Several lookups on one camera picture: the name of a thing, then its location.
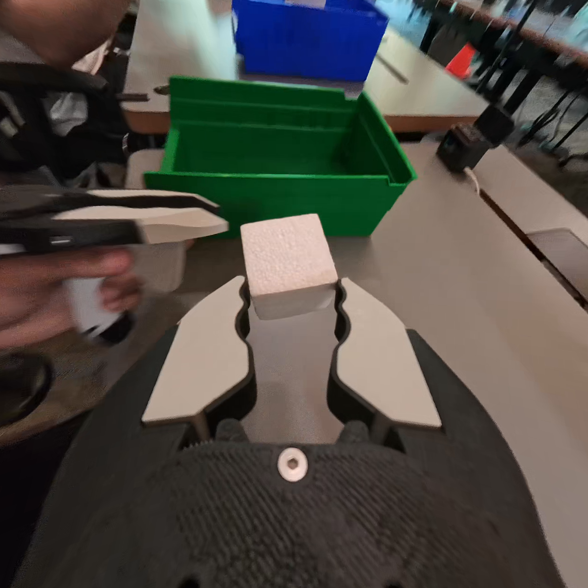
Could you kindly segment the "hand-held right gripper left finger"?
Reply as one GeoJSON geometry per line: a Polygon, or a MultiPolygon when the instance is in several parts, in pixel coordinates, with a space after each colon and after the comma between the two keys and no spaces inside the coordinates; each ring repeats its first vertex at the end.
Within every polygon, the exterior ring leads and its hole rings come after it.
{"type": "Polygon", "coordinates": [[[251,304],[236,276],[195,305],[178,323],[142,415],[142,424],[188,424],[199,440],[224,419],[243,419],[256,401],[249,334],[251,304]]]}

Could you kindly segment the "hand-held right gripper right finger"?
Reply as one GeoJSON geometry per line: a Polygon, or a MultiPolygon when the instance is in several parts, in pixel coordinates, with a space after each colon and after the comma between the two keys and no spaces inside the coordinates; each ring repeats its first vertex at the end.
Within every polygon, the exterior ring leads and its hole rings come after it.
{"type": "Polygon", "coordinates": [[[403,322],[348,277],[334,298],[336,323],[328,409],[343,423],[362,422],[385,443],[400,429],[441,431],[442,420],[403,322]]]}

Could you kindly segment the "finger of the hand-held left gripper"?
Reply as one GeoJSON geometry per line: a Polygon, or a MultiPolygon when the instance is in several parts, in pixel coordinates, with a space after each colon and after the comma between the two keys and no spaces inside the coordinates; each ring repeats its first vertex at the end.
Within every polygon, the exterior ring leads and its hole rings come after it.
{"type": "Polygon", "coordinates": [[[226,220],[202,208],[89,207],[61,212],[54,215],[53,219],[132,221],[138,228],[141,243],[150,245],[178,243],[229,230],[226,220]]]}
{"type": "Polygon", "coordinates": [[[88,189],[86,192],[98,198],[98,204],[90,204],[90,206],[117,206],[131,209],[201,208],[217,215],[221,211],[218,204],[201,195],[172,190],[88,189]]]}

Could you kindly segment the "person's left hand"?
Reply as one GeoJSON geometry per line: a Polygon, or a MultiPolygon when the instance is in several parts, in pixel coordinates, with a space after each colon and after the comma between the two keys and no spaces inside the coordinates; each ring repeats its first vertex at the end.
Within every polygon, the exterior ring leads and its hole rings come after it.
{"type": "Polygon", "coordinates": [[[75,328],[63,282],[100,278],[100,299],[107,311],[134,310],[142,282],[131,253],[112,247],[87,248],[39,256],[1,259],[1,349],[47,341],[75,328]]]}

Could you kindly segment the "green plastic bin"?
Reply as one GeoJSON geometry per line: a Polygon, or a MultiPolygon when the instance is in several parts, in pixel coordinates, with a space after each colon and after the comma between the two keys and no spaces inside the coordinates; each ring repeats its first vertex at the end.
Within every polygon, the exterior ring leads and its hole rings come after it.
{"type": "Polygon", "coordinates": [[[368,237],[417,178],[364,92],[181,76],[169,90],[171,127],[146,187],[215,202],[227,236],[315,213],[326,236],[368,237]]]}

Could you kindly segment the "blue plastic bin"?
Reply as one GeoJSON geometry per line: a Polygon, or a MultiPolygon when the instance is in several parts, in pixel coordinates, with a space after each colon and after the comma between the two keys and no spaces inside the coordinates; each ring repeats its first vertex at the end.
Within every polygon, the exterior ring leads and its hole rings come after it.
{"type": "Polygon", "coordinates": [[[233,1],[248,75],[364,82],[389,23],[371,1],[233,1]]]}

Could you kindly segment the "black power adapter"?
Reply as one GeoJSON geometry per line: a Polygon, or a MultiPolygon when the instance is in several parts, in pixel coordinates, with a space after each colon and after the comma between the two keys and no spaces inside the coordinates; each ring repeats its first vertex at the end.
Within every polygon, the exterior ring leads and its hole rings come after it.
{"type": "Polygon", "coordinates": [[[437,148],[437,158],[452,173],[473,169],[489,150],[504,143],[514,129],[511,115],[490,105],[473,123],[453,125],[437,148]]]}

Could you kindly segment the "brown-edged table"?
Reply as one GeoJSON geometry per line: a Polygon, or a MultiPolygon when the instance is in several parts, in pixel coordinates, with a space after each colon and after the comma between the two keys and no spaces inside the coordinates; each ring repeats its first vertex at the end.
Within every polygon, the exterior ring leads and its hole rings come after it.
{"type": "Polygon", "coordinates": [[[169,98],[156,89],[173,75],[339,88],[348,98],[365,91],[396,134],[448,130],[475,121],[487,107],[481,96],[391,29],[362,84],[248,75],[233,42],[230,1],[139,1],[124,92],[146,95],[147,101],[122,103],[132,130],[168,131],[169,98]]]}

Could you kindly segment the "orange cone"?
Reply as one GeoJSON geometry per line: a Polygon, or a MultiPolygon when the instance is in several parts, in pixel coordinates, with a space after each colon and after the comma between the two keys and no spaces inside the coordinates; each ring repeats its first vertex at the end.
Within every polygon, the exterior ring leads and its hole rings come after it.
{"type": "Polygon", "coordinates": [[[445,71],[459,80],[465,81],[471,75],[472,61],[476,53],[475,48],[467,42],[447,64],[445,71]]]}

